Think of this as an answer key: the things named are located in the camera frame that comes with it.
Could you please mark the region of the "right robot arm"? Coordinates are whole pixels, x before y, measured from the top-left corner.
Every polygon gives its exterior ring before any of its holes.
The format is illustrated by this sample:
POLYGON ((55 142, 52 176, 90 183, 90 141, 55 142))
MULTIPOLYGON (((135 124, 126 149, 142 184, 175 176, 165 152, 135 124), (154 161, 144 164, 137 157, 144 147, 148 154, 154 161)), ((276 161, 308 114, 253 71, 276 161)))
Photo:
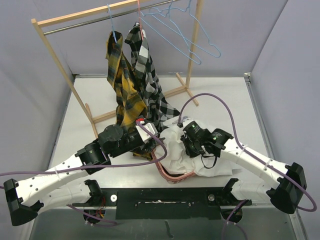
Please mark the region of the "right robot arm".
POLYGON ((233 162, 260 179, 261 183, 236 181, 232 187, 222 192, 223 200, 230 205, 240 200, 271 203, 278 210, 293 214, 307 188, 304 169, 294 162, 288 165, 264 156, 251 148, 238 143, 228 132, 216 128, 209 131, 191 121, 182 128, 181 140, 186 154, 221 158, 233 162))

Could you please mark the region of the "pink plastic laundry basket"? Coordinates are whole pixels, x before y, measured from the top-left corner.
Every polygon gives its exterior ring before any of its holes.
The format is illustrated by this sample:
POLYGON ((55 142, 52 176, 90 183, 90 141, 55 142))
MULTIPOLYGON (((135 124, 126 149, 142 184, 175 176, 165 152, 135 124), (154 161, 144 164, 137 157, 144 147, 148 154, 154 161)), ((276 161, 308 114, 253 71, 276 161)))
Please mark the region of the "pink plastic laundry basket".
POLYGON ((196 174, 192 172, 184 173, 184 174, 170 174, 158 161, 155 163, 156 168, 159 172, 159 174, 169 183, 171 184, 177 184, 182 181, 185 181, 188 178, 194 177, 196 174))

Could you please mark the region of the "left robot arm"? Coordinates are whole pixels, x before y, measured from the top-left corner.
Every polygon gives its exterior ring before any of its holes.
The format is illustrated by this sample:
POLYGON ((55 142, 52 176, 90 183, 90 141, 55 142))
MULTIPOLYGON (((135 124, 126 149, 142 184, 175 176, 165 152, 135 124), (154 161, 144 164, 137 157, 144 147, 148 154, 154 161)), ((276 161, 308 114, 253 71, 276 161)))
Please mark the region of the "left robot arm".
POLYGON ((11 224, 24 225, 47 210, 66 205, 105 204, 106 198, 96 180, 87 179, 76 185, 71 182, 111 167, 111 158, 135 149, 153 150, 157 145, 163 146, 164 139, 153 123, 139 121, 128 131, 113 124, 62 163, 33 173, 25 180, 5 181, 3 188, 11 224))

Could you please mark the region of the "blue hanger of white shirt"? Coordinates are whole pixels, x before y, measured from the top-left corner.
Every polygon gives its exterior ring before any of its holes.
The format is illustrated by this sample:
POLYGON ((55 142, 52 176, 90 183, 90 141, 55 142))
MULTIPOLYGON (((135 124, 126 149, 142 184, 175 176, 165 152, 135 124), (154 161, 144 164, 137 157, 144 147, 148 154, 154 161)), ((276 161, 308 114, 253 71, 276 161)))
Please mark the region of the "blue hanger of white shirt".
POLYGON ((191 0, 188 0, 186 7, 176 6, 173 0, 170 0, 165 7, 153 6, 149 10, 141 12, 142 21, 184 57, 186 57, 188 60, 191 60, 192 63, 200 65, 202 63, 201 58, 195 53, 195 50, 191 50, 191 46, 192 44, 195 44, 195 41, 188 39, 187 36, 183 34, 182 29, 179 27, 178 23, 174 20, 173 17, 173 14, 176 12, 186 13, 188 10, 190 10, 191 2, 191 0), (178 37, 180 40, 182 40, 182 43, 186 47, 186 50, 181 49, 176 45, 175 42, 171 41, 170 37, 166 37, 163 33, 156 30, 153 26, 147 23, 147 20, 155 20, 157 24, 160 24, 161 27, 165 29, 165 33, 169 32, 175 37, 178 37))

